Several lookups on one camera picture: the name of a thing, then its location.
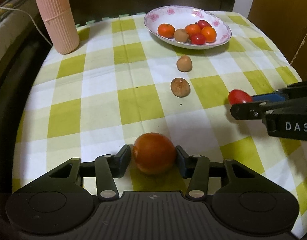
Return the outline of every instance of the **red tomato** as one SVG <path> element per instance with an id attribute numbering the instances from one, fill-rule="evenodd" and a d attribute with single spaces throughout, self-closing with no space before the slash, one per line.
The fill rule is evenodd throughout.
<path id="1" fill-rule="evenodd" d="M 252 102 L 252 97 L 242 90 L 235 89 L 229 92 L 228 100 L 231 105 L 235 105 Z"/>
<path id="2" fill-rule="evenodd" d="M 191 35 L 190 40 L 191 40 L 191 43 L 195 45 L 203 45 L 206 43 L 206 38 L 202 34 Z"/>
<path id="3" fill-rule="evenodd" d="M 200 20 L 197 22 L 199 28 L 202 30 L 204 27 L 211 27 L 209 22 L 206 22 L 205 20 Z"/>

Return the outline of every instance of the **plate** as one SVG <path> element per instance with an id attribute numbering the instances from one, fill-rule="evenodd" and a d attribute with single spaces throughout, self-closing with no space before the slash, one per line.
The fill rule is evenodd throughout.
<path id="1" fill-rule="evenodd" d="M 171 24 L 175 29 L 184 29 L 187 25 L 205 20 L 209 22 L 217 32 L 217 39 L 214 43 L 204 45 L 194 45 L 190 43 L 178 42 L 174 38 L 168 39 L 158 34 L 158 26 L 163 23 Z M 227 43 L 232 34 L 229 26 L 214 14 L 189 7 L 189 6 L 164 6 L 156 8 L 146 14 L 144 24 L 147 29 L 159 39 L 185 49 L 210 49 Z"/>

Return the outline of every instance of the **pink cylindrical container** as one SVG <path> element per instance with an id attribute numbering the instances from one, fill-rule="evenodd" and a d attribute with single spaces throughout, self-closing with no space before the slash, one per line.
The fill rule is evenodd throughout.
<path id="1" fill-rule="evenodd" d="M 36 0 L 36 2 L 55 49 L 61 54 L 74 51 L 79 45 L 79 36 L 69 0 Z"/>

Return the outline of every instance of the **round brown fruit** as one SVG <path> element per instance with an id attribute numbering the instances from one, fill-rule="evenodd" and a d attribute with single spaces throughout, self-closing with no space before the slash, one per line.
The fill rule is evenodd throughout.
<path id="1" fill-rule="evenodd" d="M 181 72 L 188 72 L 188 71 L 192 70 L 193 63 L 191 61 L 191 58 L 188 57 L 187 55 L 181 56 L 180 59 L 178 59 L 178 61 L 177 61 L 177 68 Z"/>
<path id="2" fill-rule="evenodd" d="M 166 136 L 159 133 L 145 133 L 139 136 L 132 153 L 138 169 L 148 175 L 166 172 L 176 160 L 175 146 Z"/>
<path id="3" fill-rule="evenodd" d="M 186 33 L 184 29 L 178 29 L 174 33 L 175 40 L 178 42 L 186 42 L 188 41 L 189 35 Z"/>
<path id="4" fill-rule="evenodd" d="M 179 97 L 183 98 L 190 94 L 190 85 L 186 79 L 175 78 L 170 84 L 170 89 L 172 93 Z"/>

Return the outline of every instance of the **pink floral pattern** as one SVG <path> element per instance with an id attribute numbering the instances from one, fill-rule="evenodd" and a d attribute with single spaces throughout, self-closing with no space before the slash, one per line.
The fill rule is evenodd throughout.
<path id="1" fill-rule="evenodd" d="M 219 22 L 219 21 L 214 21 L 212 24 L 213 24 L 215 27 L 218 27 L 218 26 L 220 25 L 220 22 Z"/>
<path id="2" fill-rule="evenodd" d="M 226 40 L 227 38 L 229 37 L 228 33 L 224 34 L 222 37 L 221 37 L 221 42 L 223 42 L 224 40 Z"/>
<path id="3" fill-rule="evenodd" d="M 154 22 L 155 20 L 157 20 L 159 18 L 159 15 L 155 14 L 155 13 L 151 13 L 151 14 L 149 14 L 149 18 L 152 22 Z"/>
<path id="4" fill-rule="evenodd" d="M 169 8 L 169 9 L 167 10 L 167 13 L 168 13 L 169 15 L 175 14 L 175 10 L 174 10 L 173 8 Z"/>
<path id="5" fill-rule="evenodd" d="M 192 14 L 197 15 L 200 18 L 204 18 L 203 14 L 201 13 L 201 11 L 197 11 L 197 10 L 192 10 Z"/>

